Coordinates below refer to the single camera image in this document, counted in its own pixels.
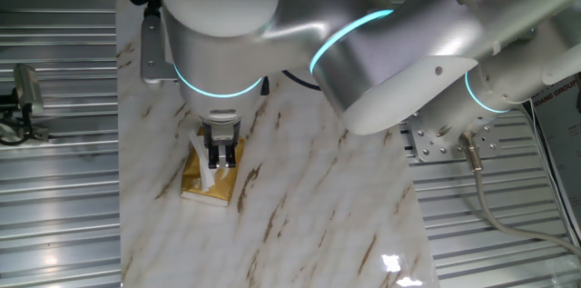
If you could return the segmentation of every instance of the gray cable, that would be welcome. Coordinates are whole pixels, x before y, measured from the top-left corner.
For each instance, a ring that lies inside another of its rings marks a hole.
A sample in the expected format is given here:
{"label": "gray cable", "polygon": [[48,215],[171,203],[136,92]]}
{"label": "gray cable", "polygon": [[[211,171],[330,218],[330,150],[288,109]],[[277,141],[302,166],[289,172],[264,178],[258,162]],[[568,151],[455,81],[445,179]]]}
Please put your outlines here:
{"label": "gray cable", "polygon": [[532,232],[529,230],[515,229],[515,228],[511,228],[511,227],[499,222],[497,220],[497,218],[494,217],[494,215],[490,212],[490,209],[488,208],[488,204],[487,204],[487,200],[486,200],[485,192],[484,192],[484,185],[482,184],[481,171],[476,170],[474,172],[474,176],[476,177],[476,190],[478,192],[478,201],[480,202],[480,207],[482,207],[482,212],[484,213],[484,215],[486,216],[488,221],[492,225],[494,225],[498,230],[500,230],[503,233],[508,233],[508,234],[512,234],[515,236],[520,236],[520,237],[525,237],[525,238],[530,238],[530,239],[540,239],[540,240],[545,240],[545,241],[548,241],[551,243],[556,243],[556,244],[559,244],[559,245],[565,247],[567,250],[571,251],[571,253],[574,253],[578,257],[581,257],[581,249],[577,248],[576,246],[574,246],[570,242],[567,242],[563,239],[555,237],[554,235],[550,235],[550,234],[546,234],[546,233],[537,233],[537,232]]}

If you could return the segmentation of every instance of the robotic arm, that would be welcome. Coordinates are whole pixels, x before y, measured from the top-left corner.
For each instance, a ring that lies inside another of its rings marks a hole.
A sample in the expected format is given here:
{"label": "robotic arm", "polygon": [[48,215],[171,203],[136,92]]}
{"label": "robotic arm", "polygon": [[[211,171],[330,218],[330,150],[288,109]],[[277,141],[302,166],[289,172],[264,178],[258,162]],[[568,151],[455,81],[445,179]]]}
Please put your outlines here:
{"label": "robotic arm", "polygon": [[[148,4],[143,80],[179,81],[215,168],[235,165],[240,119],[268,74],[309,67],[345,127],[372,134],[460,87],[468,71],[576,0],[408,0],[395,11],[388,0],[132,1]],[[163,59],[159,8],[173,65]],[[467,98],[493,109],[479,96],[487,92]]]}

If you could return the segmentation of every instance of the corrugated metal wall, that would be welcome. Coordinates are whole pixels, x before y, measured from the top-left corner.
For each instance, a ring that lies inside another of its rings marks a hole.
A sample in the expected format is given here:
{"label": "corrugated metal wall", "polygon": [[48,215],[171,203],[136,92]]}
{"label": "corrugated metal wall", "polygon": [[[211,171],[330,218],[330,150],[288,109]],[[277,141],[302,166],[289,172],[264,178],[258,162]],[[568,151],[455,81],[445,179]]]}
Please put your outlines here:
{"label": "corrugated metal wall", "polygon": [[[114,0],[0,0],[0,94],[15,63],[36,67],[37,120],[51,131],[48,144],[0,147],[0,287],[120,285],[114,26]],[[565,235],[527,119],[511,113],[496,127],[505,149],[485,161],[491,207],[505,223]],[[578,279],[561,248],[474,215],[465,164],[419,164],[408,145],[443,288],[552,287],[553,271],[559,284]]]}
{"label": "corrugated metal wall", "polygon": [[0,147],[0,286],[119,287],[115,0],[0,0],[0,94],[34,66],[50,130]]}

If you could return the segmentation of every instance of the black cable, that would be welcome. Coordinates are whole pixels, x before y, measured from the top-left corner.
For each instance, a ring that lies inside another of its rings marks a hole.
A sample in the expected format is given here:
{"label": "black cable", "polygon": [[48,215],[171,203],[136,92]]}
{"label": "black cable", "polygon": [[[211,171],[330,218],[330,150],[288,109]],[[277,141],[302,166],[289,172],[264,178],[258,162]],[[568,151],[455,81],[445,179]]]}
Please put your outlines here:
{"label": "black cable", "polygon": [[30,125],[28,134],[25,134],[25,136],[21,140],[16,141],[16,142],[7,142],[7,141],[2,140],[0,138],[0,144],[6,145],[6,146],[18,146],[20,144],[26,143],[32,137],[33,137],[33,127]]}
{"label": "black cable", "polygon": [[7,142],[7,141],[0,138],[0,144],[6,145],[6,146],[18,146],[20,144],[26,143],[30,138],[33,137],[33,125],[32,125],[32,121],[30,119],[30,113],[32,113],[32,105],[27,104],[27,105],[25,105],[25,107],[23,107],[23,110],[22,110],[24,124],[12,124],[12,123],[9,123],[3,119],[0,119],[0,124],[8,125],[8,126],[11,126],[13,128],[26,128],[26,127],[28,127],[28,133],[25,133],[25,136],[21,140],[16,141],[16,142]]}
{"label": "black cable", "polygon": [[320,87],[315,85],[315,84],[309,84],[303,80],[300,80],[299,77],[296,77],[294,74],[291,74],[290,72],[284,70],[283,71],[284,75],[288,76],[293,82],[300,84],[301,86],[310,88],[312,90],[316,90],[316,91],[320,91]]}
{"label": "black cable", "polygon": [[4,119],[0,119],[0,124],[3,124],[5,126],[9,126],[12,128],[26,128],[28,126],[28,124],[15,124],[15,123],[8,122]]}
{"label": "black cable", "polygon": [[[526,101],[523,103],[523,108],[525,109],[525,111],[527,112],[528,116],[531,119],[533,119],[534,117],[536,119],[538,119],[537,112],[535,111],[534,106],[529,101]],[[561,193],[561,190],[563,189],[563,187],[559,186],[558,181],[556,180],[557,169],[556,169],[555,165],[553,164],[553,161],[549,157],[550,153],[548,150],[548,142],[547,142],[547,139],[545,137],[545,133],[543,132],[543,127],[541,127],[540,121],[535,122],[535,127],[537,128],[537,133],[538,133],[538,138],[539,138],[538,141],[541,145],[541,148],[543,149],[543,152],[545,152],[545,156],[547,157],[547,165],[548,165],[547,170],[551,173],[551,175],[549,175],[549,177],[550,177],[550,179],[552,179],[552,182],[555,185],[556,196],[561,201],[561,204],[563,205],[563,207],[565,207],[565,205],[566,205],[565,197]],[[579,234],[575,229],[575,225],[573,224],[573,220],[571,219],[571,214],[569,214],[567,209],[565,209],[565,210],[563,210],[563,215],[565,216],[567,222],[569,223],[569,227],[571,228],[570,233],[574,236],[574,238],[577,239],[578,242],[581,242],[581,237],[579,237]]]}

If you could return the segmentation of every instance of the cable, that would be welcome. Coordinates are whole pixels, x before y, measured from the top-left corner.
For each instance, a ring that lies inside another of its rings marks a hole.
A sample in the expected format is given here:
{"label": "cable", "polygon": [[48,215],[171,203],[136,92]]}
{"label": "cable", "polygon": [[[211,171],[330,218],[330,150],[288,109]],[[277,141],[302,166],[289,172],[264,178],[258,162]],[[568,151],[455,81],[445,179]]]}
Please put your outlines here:
{"label": "cable", "polygon": [[[460,139],[462,140],[463,145],[468,147],[468,148],[465,148],[464,150],[465,150],[466,157],[467,157],[468,161],[470,162],[470,164],[480,164],[480,156],[478,153],[478,149],[476,148],[476,144],[474,143],[474,140],[472,140],[472,134],[463,134],[460,137]],[[515,236],[520,236],[520,237],[525,237],[525,238],[530,238],[530,239],[540,239],[540,240],[548,241],[551,243],[559,244],[559,245],[565,247],[571,253],[574,253],[578,257],[581,257],[581,249],[579,249],[578,247],[576,247],[575,245],[573,245],[570,242],[567,242],[563,239],[560,239],[558,237],[555,237],[553,235],[546,234],[546,233],[538,233],[538,232],[532,232],[529,230],[520,230],[520,229],[511,228],[507,225],[502,224],[499,220],[497,220],[497,218],[494,217],[494,215],[492,214],[492,212],[490,212],[490,209],[488,208],[488,203],[487,203],[487,199],[486,199],[485,191],[484,191],[484,185],[482,184],[482,173],[481,173],[482,167],[480,166],[480,167],[471,168],[471,169],[472,169],[472,172],[474,173],[474,177],[476,179],[476,190],[478,193],[478,201],[480,202],[480,207],[482,208],[482,212],[484,213],[485,217],[488,219],[488,221],[493,226],[495,226],[498,230],[500,230],[503,233],[512,234]]]}
{"label": "cable", "polygon": [[16,142],[8,142],[6,140],[3,140],[0,138],[0,144],[2,145],[6,145],[6,146],[18,146],[20,144],[24,144],[26,143],[30,138],[33,137],[33,125],[32,125],[32,120],[30,118],[30,114],[33,112],[32,110],[32,105],[31,104],[26,104],[25,107],[23,107],[22,110],[22,117],[23,117],[23,122],[24,124],[12,124],[7,122],[6,120],[0,119],[0,124],[4,124],[13,128],[28,128],[28,133],[25,133],[24,137]]}
{"label": "cable", "polygon": [[581,257],[581,249],[577,248],[575,245],[573,245],[570,242],[564,241],[558,237],[555,237],[553,235],[546,234],[546,233],[538,233],[538,232],[532,232],[529,230],[520,230],[520,229],[511,228],[511,227],[506,226],[506,225],[502,224],[501,222],[499,222],[497,220],[497,218],[495,218],[494,215],[490,212],[490,209],[488,209],[487,200],[486,200],[486,197],[484,194],[484,185],[482,184],[482,173],[480,172],[480,170],[476,170],[474,172],[474,176],[476,178],[476,190],[478,192],[478,201],[480,202],[480,206],[482,207],[482,211],[484,212],[484,215],[487,217],[488,221],[492,225],[494,225],[498,230],[500,230],[503,233],[508,233],[508,234],[512,234],[515,236],[520,236],[520,237],[525,237],[525,238],[530,238],[530,239],[541,239],[541,240],[545,240],[545,241],[548,241],[551,243],[556,243],[556,244],[559,244],[559,245],[565,247],[567,250],[571,251],[571,253],[574,253],[578,257]]}
{"label": "cable", "polygon": [[[533,123],[533,127],[535,128],[534,129],[535,139],[537,139],[538,141],[538,144],[536,144],[538,155],[540,156],[540,159],[543,162],[545,169],[547,169],[547,174],[549,179],[551,180],[552,188],[555,191],[556,196],[558,197],[561,203],[561,207],[566,208],[567,202],[565,200],[565,197],[561,193],[561,188],[559,188],[561,185],[556,179],[556,170],[555,166],[553,165],[549,157],[549,151],[547,146],[547,140],[545,139],[545,134],[543,134],[543,130],[540,127],[540,124],[537,123],[537,113],[535,112],[532,98],[529,100],[528,106],[530,108],[530,112],[527,110],[524,104],[521,105],[521,107],[523,108],[523,112],[527,115],[527,119]],[[565,216],[569,224],[568,228],[569,232],[575,236],[575,239],[578,242],[581,242],[581,238],[579,237],[579,234],[576,229],[578,226],[574,224],[570,214],[566,210],[563,212],[563,215]]]}
{"label": "cable", "polygon": [[8,122],[4,119],[0,119],[0,124],[3,124],[5,126],[9,126],[12,128],[26,128],[28,126],[28,124],[15,124],[15,123]]}
{"label": "cable", "polygon": [[25,134],[25,136],[21,140],[16,142],[7,142],[6,140],[0,138],[0,144],[5,146],[18,146],[20,144],[26,143],[32,137],[33,137],[33,127],[30,126],[28,134]]}
{"label": "cable", "polygon": [[301,86],[310,88],[312,90],[316,90],[320,92],[320,87],[315,85],[315,84],[309,84],[303,80],[300,80],[299,77],[295,76],[294,74],[291,74],[290,72],[288,72],[287,70],[282,71],[284,73],[284,75],[288,76],[293,82],[300,84]]}

